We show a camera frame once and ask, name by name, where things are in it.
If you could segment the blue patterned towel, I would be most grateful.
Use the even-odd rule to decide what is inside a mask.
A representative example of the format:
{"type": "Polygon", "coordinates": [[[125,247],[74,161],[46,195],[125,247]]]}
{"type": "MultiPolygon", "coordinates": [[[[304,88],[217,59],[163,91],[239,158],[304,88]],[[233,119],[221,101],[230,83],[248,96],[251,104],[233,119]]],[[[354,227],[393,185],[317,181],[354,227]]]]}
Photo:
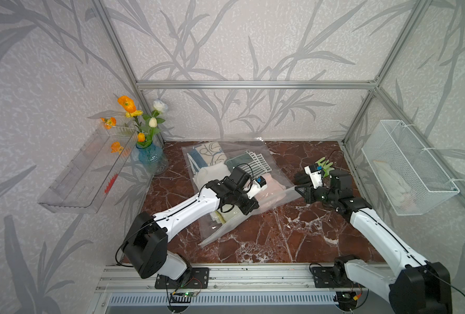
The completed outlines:
{"type": "Polygon", "coordinates": [[[207,142],[192,147],[187,152],[191,171],[196,174],[201,168],[223,163],[227,160],[221,145],[217,142],[207,142]]]}

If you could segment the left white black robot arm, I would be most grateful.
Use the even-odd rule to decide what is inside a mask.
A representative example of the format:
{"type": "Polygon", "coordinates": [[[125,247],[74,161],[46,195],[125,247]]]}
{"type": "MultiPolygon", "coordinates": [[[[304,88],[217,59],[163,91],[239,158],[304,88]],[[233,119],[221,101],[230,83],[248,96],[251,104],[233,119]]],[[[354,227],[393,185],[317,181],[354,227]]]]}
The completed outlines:
{"type": "Polygon", "coordinates": [[[182,203],[150,215],[140,213],[133,221],[120,250],[142,279],[155,274],[178,283],[191,278],[192,266],[180,255],[168,251],[168,243],[199,218],[231,205],[244,215],[259,208],[256,194],[267,187],[264,177],[252,177],[236,167],[222,180],[206,183],[200,191],[182,203]]]}

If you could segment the green white striped towel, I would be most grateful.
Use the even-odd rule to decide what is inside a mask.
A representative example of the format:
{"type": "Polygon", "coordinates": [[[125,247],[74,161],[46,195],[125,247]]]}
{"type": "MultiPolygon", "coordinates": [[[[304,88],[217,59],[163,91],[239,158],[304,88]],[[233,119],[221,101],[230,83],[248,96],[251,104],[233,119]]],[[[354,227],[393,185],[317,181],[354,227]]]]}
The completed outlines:
{"type": "Polygon", "coordinates": [[[225,165],[228,167],[229,171],[239,167],[250,174],[254,179],[266,173],[270,173],[273,170],[262,154],[249,150],[239,156],[227,159],[225,165]]]}

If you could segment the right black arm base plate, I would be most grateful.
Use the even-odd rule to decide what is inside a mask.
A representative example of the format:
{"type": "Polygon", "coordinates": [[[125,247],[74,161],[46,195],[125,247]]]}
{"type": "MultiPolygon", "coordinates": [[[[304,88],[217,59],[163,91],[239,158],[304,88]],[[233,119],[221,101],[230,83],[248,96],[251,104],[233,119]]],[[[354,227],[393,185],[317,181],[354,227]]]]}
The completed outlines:
{"type": "Polygon", "coordinates": [[[354,281],[351,281],[346,273],[344,266],[334,264],[333,266],[322,266],[319,263],[309,265],[309,271],[313,277],[316,288],[329,289],[361,289],[362,286],[354,281]]]}

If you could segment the light green towel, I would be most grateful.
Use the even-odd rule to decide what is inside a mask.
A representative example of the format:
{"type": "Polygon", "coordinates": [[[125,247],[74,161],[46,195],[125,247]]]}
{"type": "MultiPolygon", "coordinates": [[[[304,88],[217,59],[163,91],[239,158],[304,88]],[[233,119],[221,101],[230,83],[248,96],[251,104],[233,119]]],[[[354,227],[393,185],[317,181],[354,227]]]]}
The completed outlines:
{"type": "Polygon", "coordinates": [[[227,213],[222,213],[220,210],[216,210],[210,214],[210,216],[214,219],[215,222],[222,225],[230,221],[232,218],[235,218],[236,216],[242,217],[243,215],[244,214],[238,208],[234,208],[227,213]]]}

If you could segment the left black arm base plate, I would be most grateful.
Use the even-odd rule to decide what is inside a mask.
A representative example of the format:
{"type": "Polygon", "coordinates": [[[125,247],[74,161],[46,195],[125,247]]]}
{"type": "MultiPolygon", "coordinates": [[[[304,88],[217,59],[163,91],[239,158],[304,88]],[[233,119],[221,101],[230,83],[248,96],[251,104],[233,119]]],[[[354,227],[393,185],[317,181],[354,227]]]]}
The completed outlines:
{"type": "Polygon", "coordinates": [[[155,288],[164,289],[206,289],[210,278],[210,268],[192,268],[186,270],[182,276],[173,280],[168,276],[159,274],[156,278],[155,288]]]}

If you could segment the clear plastic vacuum bag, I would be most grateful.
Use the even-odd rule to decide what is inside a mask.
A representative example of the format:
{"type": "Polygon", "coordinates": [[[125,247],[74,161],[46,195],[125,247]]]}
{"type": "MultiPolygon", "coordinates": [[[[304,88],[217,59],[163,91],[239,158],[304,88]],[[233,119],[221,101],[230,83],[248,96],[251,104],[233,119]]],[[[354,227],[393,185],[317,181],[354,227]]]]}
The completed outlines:
{"type": "Polygon", "coordinates": [[[219,197],[217,209],[199,221],[205,247],[232,232],[250,217],[299,198],[261,137],[231,137],[183,147],[195,191],[210,187],[219,197]]]}

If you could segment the pink towel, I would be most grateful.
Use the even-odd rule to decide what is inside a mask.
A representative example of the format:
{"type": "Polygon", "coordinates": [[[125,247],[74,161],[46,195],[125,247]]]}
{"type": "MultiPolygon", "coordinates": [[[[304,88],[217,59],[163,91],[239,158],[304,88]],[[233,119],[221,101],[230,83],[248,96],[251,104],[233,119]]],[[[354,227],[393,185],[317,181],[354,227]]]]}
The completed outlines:
{"type": "Polygon", "coordinates": [[[284,185],[281,185],[277,180],[273,179],[270,173],[264,174],[263,178],[266,181],[266,189],[258,194],[258,196],[261,196],[262,198],[274,196],[286,189],[284,185]]]}

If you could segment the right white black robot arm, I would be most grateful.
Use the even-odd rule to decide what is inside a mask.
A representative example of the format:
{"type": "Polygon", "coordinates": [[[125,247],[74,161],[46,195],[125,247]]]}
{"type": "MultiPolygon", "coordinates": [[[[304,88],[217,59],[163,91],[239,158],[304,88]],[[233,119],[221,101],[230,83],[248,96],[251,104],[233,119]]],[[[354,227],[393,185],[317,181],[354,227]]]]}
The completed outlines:
{"type": "Polygon", "coordinates": [[[367,264],[354,255],[336,258],[333,280],[365,286],[387,301],[394,313],[452,313],[451,278],[440,262],[429,262],[400,239],[365,199],[354,196],[352,178],[332,170],[323,182],[320,166],[307,166],[294,176],[295,191],[307,204],[329,205],[361,232],[388,264],[391,272],[367,264]]]}

